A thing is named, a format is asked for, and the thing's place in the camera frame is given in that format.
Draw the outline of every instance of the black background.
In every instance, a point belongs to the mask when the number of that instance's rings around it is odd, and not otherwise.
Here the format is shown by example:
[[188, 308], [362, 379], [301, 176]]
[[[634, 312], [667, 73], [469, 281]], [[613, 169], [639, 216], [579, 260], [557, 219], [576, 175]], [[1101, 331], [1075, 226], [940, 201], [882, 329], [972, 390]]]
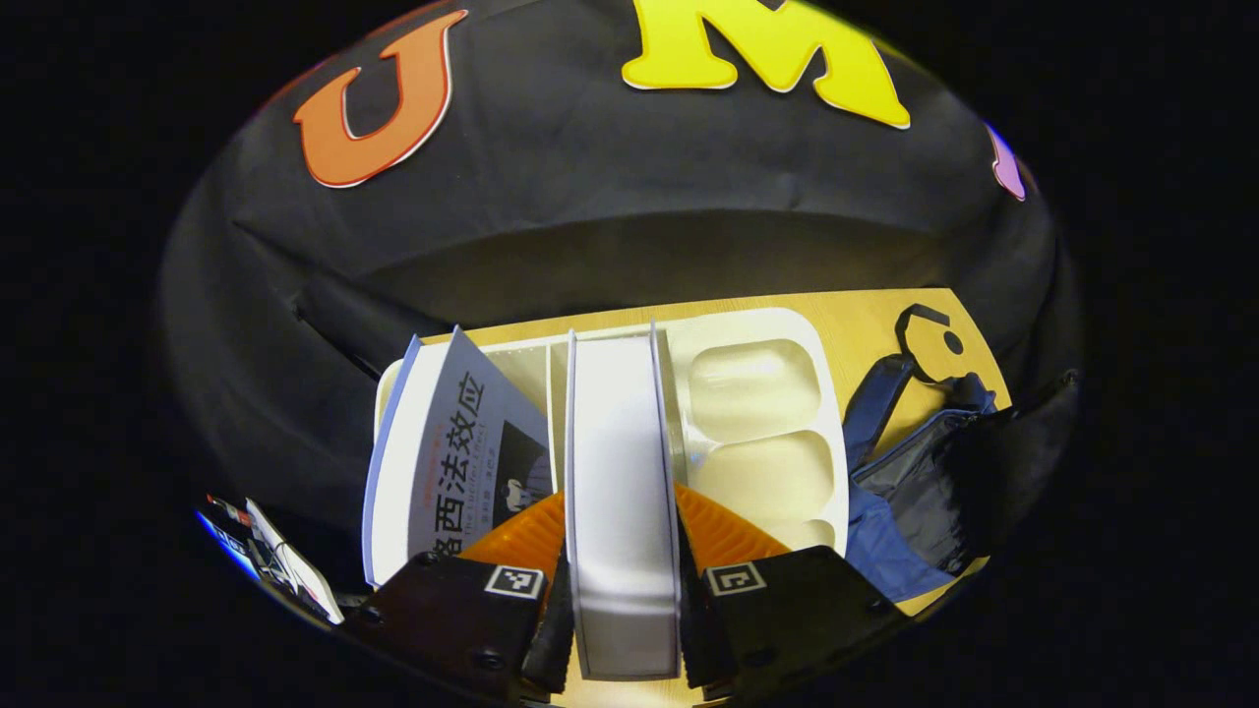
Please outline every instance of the black background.
[[[1230, 165], [1253, 154], [1230, 130], [1246, 117], [1253, 77], [1231, 73], [1254, 18], [1210, 3], [833, 5], [1001, 126], [1061, 210], [1085, 276], [1087, 411], [1046, 503], [968, 593], [791, 698], [1240, 703], [1254, 601], [1228, 573], [1251, 554], [1233, 528], [1245, 509], [1225, 500], [1244, 505], [1253, 476], [1229, 456], [1253, 445], [1254, 297], [1226, 266], [1254, 236], [1234, 220], [1249, 165]], [[439, 703], [249, 587], [188, 510], [184, 461], [156, 432], [170, 412], [140, 396], [161, 244], [200, 171], [277, 88], [412, 6], [45, 4], [9, 23], [23, 39], [10, 73], [30, 97], [5, 108], [19, 123], [5, 134], [6, 300], [14, 388], [33, 393], [11, 409], [40, 432], [14, 426], [8, 456], [20, 703], [152, 690], [288, 704], [341, 689]]]

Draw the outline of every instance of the blue fabric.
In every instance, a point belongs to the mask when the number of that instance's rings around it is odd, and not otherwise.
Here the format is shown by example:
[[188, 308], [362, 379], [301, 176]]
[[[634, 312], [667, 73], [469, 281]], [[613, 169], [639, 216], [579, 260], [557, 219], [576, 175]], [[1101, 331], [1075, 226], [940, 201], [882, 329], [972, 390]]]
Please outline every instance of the blue fabric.
[[909, 548], [891, 517], [891, 506], [881, 496], [851, 482], [849, 547], [844, 559], [893, 602], [930, 592], [953, 580]]

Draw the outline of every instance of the yellow letter m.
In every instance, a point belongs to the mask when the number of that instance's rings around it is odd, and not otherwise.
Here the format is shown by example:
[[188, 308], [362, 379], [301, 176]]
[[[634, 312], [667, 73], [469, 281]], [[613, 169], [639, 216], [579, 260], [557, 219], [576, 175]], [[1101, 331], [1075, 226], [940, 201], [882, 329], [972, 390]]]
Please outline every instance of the yellow letter m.
[[830, 106], [906, 128], [909, 111], [896, 98], [874, 42], [838, 19], [797, 0], [777, 10], [758, 0], [635, 0], [642, 57], [621, 69], [635, 88], [729, 88], [734, 64], [713, 55], [708, 20], [765, 86], [786, 93], [822, 50], [826, 74], [813, 82]]

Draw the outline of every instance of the wooden table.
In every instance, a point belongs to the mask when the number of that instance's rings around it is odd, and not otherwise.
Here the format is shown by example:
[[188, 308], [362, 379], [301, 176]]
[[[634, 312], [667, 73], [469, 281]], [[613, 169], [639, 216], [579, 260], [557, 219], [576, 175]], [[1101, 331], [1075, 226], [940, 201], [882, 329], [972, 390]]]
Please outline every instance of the wooden table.
[[[754, 307], [788, 307], [803, 315], [817, 329], [831, 369], [835, 393], [842, 408], [851, 399], [870, 367], [881, 357], [900, 350], [895, 334], [896, 319], [914, 304], [927, 305], [949, 316], [948, 328], [915, 317], [915, 321], [906, 330], [909, 349], [918, 358], [923, 369], [937, 379], [974, 372], [980, 374], [988, 389], [996, 392], [997, 408], [1008, 407], [1010, 393], [992, 351], [988, 350], [987, 343], [957, 296], [947, 288], [806, 292], [677, 302], [515, 323], [471, 330], [467, 335], [477, 345], [486, 346], [563, 335], [569, 329], [588, 331], [647, 324], [652, 317], [677, 320]], [[953, 331], [962, 341], [961, 354], [954, 354], [946, 345], [943, 336], [946, 329]], [[426, 338], [423, 341], [431, 344], [447, 339], [449, 335], [438, 335]], [[901, 394], [883, 437], [879, 438], [875, 454], [878, 455], [900, 441], [906, 433], [922, 425], [943, 402], [944, 394], [938, 389], [917, 380], [910, 382]], [[981, 569], [986, 562], [987, 558], [977, 559], [963, 574]], [[896, 606], [908, 615], [918, 614], [942, 596], [948, 587], [951, 586], [899, 602]], [[575, 646], [573, 655], [577, 655]], [[687, 688], [684, 678], [632, 683], [587, 682], [582, 679], [575, 660], [569, 663], [567, 688], [563, 695], [554, 697], [553, 702], [556, 705], [565, 708], [583, 705], [606, 708], [680, 707], [695, 705], [704, 700], [703, 693], [699, 689]]]

